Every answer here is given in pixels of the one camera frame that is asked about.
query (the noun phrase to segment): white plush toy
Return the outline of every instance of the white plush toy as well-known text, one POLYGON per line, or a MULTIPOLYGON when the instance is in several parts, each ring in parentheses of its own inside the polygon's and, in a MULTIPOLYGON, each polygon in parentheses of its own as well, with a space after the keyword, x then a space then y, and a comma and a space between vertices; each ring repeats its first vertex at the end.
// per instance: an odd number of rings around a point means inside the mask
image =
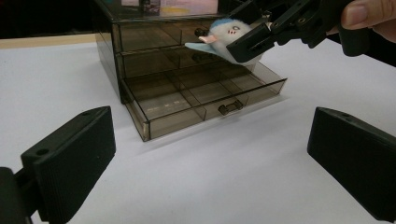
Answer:
POLYGON ((189 49, 197 49, 219 55, 231 63, 242 65, 255 64, 262 57, 261 55, 248 62, 238 63, 226 48, 227 45, 233 43, 250 30, 251 27, 244 22, 232 19, 220 19, 212 23, 207 36, 198 37, 205 43, 186 43, 185 46, 189 49))

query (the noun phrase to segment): white table surface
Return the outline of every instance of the white table surface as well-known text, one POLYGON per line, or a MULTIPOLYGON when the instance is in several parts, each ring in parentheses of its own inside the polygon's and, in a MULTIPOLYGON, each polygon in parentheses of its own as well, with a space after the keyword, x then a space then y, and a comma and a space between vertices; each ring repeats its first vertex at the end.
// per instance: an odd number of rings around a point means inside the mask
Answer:
POLYGON ((17 172, 23 151, 82 111, 110 105, 116 156, 70 223, 380 223, 306 145, 316 106, 396 135, 396 68, 348 58, 329 40, 315 49, 291 41, 262 61, 289 78, 274 104, 143 143, 95 43, 0 49, 0 165, 17 172))

